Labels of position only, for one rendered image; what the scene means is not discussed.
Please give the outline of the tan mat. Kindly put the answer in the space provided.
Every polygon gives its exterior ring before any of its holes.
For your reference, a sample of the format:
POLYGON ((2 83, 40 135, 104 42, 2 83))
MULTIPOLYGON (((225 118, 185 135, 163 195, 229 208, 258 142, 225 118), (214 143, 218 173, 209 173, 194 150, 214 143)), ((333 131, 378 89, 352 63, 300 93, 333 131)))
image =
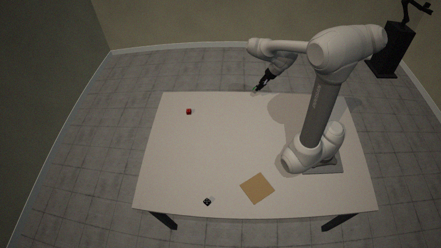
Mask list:
POLYGON ((275 191, 261 173, 242 183, 240 187, 254 205, 275 191))

